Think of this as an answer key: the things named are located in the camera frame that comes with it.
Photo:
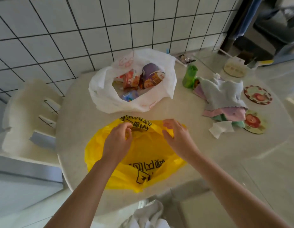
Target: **forearm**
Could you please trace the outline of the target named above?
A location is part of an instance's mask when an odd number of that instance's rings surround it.
[[[199,152],[189,163],[201,174],[238,227],[289,227],[263,202]]]
[[[90,228],[103,190],[115,167],[108,160],[97,161],[45,228]]]

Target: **green cylinder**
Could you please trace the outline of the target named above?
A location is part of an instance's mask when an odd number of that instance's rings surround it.
[[[198,68],[194,65],[188,65],[182,84],[185,88],[192,88]]]

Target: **tabletop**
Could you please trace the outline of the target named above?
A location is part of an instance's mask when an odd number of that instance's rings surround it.
[[[204,65],[196,61],[197,76],[211,78],[213,71],[208,68],[212,64]],[[276,95],[265,86],[252,73],[241,78],[244,87],[258,85],[267,89],[273,97],[268,105],[258,105],[251,102],[242,92],[249,109],[258,111],[268,120],[268,128],[262,135],[252,134],[243,128],[234,128],[234,133],[223,133],[219,139],[209,132],[214,121],[203,117],[205,101],[192,93],[192,90],[182,86],[182,78],[186,67],[176,63],[175,71],[177,85],[173,99],[164,98],[150,111],[117,112],[106,114],[96,109],[88,92],[90,79],[95,72],[81,75],[69,88],[56,126],[56,149],[61,164],[62,172],[70,189],[73,191],[88,173],[84,162],[85,147],[93,135],[102,127],[124,115],[139,116],[148,120],[163,120],[175,118],[188,127],[188,130],[206,156],[218,164],[226,165],[246,158],[250,158],[284,142],[293,132],[294,126],[287,111]],[[220,71],[225,80],[234,80]],[[135,193],[132,190],[105,190],[100,200],[96,215],[121,209],[152,195],[163,193],[169,188],[199,178],[200,175],[190,166],[185,165],[167,179],[146,188],[143,192]]]

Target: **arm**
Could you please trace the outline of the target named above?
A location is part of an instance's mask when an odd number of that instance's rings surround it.
[[[107,181],[130,148],[131,127],[132,124],[126,122],[111,131],[105,141],[102,158],[94,164],[45,228],[90,228]]]
[[[204,157],[190,137],[188,130],[179,122],[174,119],[166,119],[164,126],[173,129],[174,138],[163,130],[168,144],[177,155],[201,174],[238,227],[289,227],[274,211],[243,188],[216,163]]]

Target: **plastic bag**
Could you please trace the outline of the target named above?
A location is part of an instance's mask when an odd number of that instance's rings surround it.
[[[140,76],[143,67],[148,63],[154,63],[165,72],[163,81],[131,102],[120,99],[112,86],[114,78],[132,69]],[[162,98],[173,98],[176,87],[174,65],[175,57],[160,51],[153,49],[131,51],[128,55],[113,62],[111,66],[102,68],[92,77],[89,84],[92,101],[96,104],[97,109],[105,113],[149,111]]]
[[[88,171],[100,160],[107,136],[120,123],[132,123],[133,141],[126,157],[111,175],[106,189],[132,189],[140,192],[166,179],[186,162],[177,156],[162,134],[162,121],[148,121],[139,117],[123,116],[97,131],[85,148]],[[173,136],[173,130],[167,130]]]

